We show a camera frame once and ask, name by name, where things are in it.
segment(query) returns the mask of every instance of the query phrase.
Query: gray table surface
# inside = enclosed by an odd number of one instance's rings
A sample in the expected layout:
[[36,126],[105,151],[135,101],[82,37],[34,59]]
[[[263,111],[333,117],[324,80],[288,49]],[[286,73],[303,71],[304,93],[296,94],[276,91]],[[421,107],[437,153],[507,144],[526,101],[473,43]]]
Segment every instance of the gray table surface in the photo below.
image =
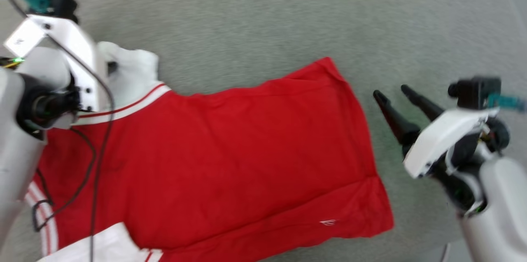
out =
[[[77,0],[81,26],[97,41],[160,56],[160,78],[181,94],[255,86],[331,56],[361,101],[371,129],[395,228],[371,239],[332,239],[269,262],[397,261],[461,235],[440,187],[411,180],[377,105],[374,89],[426,125],[399,91],[408,84],[454,106],[450,82],[474,74],[503,78],[503,90],[527,93],[525,32],[509,0]],[[21,19],[0,0],[7,37]],[[508,153],[527,162],[527,123],[504,114]],[[27,211],[14,227],[20,261],[40,252]]]

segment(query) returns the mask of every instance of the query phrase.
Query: red fabric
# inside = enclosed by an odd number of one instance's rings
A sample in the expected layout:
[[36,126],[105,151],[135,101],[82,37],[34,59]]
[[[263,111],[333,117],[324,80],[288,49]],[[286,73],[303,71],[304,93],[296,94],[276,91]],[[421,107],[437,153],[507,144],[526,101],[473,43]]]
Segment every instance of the red fabric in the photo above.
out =
[[[329,58],[252,89],[170,91],[113,127],[96,231],[122,221],[162,262],[252,262],[393,226],[364,114]],[[75,128],[100,149],[107,123]],[[49,132],[39,167],[55,208],[90,158],[77,134]],[[89,235],[92,195],[93,177],[56,217],[59,248]]]

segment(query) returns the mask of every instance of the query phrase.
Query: robotic arm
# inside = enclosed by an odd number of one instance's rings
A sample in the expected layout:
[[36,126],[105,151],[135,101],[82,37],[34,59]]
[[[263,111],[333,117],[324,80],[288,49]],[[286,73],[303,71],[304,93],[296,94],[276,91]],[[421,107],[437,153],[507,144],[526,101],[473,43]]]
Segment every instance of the robotic arm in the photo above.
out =
[[[76,23],[77,3],[25,1],[26,19],[5,42],[24,61],[16,71],[0,67],[0,249],[23,207],[46,131],[68,129],[79,112],[98,112],[109,102],[108,66]],[[45,38],[60,48],[37,47]]]
[[510,138],[496,118],[498,106],[525,110],[525,103],[502,97],[499,78],[475,77],[450,85],[448,93],[458,106],[452,110],[406,85],[401,89],[431,120],[423,131],[380,91],[373,95],[402,145],[407,172],[441,183],[475,262],[527,262],[527,172],[502,155]]

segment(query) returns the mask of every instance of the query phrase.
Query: white logo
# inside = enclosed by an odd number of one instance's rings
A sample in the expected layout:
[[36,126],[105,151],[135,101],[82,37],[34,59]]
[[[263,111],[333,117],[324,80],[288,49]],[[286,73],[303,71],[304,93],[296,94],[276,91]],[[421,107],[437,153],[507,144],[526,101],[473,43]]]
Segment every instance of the white logo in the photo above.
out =
[[335,223],[337,222],[337,220],[325,220],[325,221],[320,221],[320,223],[326,225],[326,226],[333,226],[335,225]]

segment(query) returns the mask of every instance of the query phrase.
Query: red garment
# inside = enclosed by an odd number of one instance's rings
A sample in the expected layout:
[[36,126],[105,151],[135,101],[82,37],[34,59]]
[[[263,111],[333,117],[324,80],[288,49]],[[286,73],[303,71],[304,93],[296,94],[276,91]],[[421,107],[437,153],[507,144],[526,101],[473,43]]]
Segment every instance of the red garment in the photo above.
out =
[[[366,119],[330,58],[250,89],[181,96],[159,85],[116,118],[96,232],[124,222],[162,262],[252,262],[393,226]],[[75,128],[100,149],[107,123]],[[91,156],[72,131],[49,131],[39,167],[54,208]],[[92,196],[93,176],[55,218],[58,248],[89,235]]]

